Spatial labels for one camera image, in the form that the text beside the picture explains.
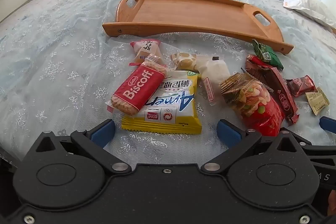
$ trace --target blue gripper pad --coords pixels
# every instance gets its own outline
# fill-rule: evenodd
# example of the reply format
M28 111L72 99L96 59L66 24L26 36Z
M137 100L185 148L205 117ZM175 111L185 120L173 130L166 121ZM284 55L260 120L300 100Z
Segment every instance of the blue gripper pad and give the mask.
M336 120L323 116L320 119L320 127L332 133L336 133Z
M113 120L107 119L95 128L88 131L85 135L96 145L104 148L113 139L116 125Z
M243 139L242 133L244 133L244 131L240 130L227 120L221 119L217 124L218 138L228 148L235 146Z

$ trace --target wooden tray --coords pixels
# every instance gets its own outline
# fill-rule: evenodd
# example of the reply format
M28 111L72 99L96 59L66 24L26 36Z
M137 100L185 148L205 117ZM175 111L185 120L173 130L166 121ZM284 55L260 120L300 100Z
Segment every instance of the wooden tray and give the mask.
M256 39L283 54L293 45L284 43L275 21L263 10L234 0L135 0L129 7L121 0L114 23L103 23L107 35L139 37L168 32L206 32L247 42ZM255 17L262 14L270 24Z

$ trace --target green candy wrapper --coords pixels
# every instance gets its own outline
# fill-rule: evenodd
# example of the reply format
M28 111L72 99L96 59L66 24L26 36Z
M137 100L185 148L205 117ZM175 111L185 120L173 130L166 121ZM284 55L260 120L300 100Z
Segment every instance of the green candy wrapper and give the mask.
M280 70L284 69L279 58L277 57L277 55L274 53L273 49L270 46L258 43L255 39L253 39L253 49L256 55L263 62L268 63L273 67L277 67Z

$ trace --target pillow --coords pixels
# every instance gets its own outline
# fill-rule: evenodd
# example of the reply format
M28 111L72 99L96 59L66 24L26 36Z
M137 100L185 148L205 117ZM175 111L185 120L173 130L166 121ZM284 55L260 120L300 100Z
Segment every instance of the pillow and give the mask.
M283 6L294 9L325 27L336 29L336 17L321 0L283 0Z

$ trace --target snack package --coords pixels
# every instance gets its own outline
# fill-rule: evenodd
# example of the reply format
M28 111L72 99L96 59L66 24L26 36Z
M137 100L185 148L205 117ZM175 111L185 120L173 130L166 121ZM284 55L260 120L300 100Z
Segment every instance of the snack package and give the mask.
M154 133L200 134L195 94L198 75L171 71L144 107L133 117L124 116L121 128Z
M221 90L248 128L263 136L278 135L284 114L261 82L248 73L236 73L221 84Z
M306 75L305 77L290 79L286 81L287 86L295 97L298 97L301 94L310 91L316 92L314 82L308 75Z
M156 39L141 39L138 41L131 42L131 46L134 49L136 57L133 62L129 64L129 66L139 66L145 60L147 56L150 54L154 54L159 57L159 64L163 65L162 54L160 51L160 40Z
M112 95L112 106L127 115L135 115L155 92L167 74L158 64L159 57L150 54Z
M316 89L317 92L306 92L308 103L313 110L314 114L317 114L326 106L330 104L328 98L321 90L320 87Z
M213 106L223 100L221 83L230 77L230 72L224 60L219 60L219 57L197 57L196 63L208 101Z
M250 75L273 89L271 95L285 113L289 124L296 123L299 118L299 114L296 113L298 108L278 69L262 62L255 55L247 56L245 68Z
M258 43L255 39L253 39L253 49L255 54L260 58L261 61L270 64L273 67L277 67L280 70L284 69L279 58L270 46Z
M170 56L176 70L190 70L198 73L196 68L196 54L179 52Z

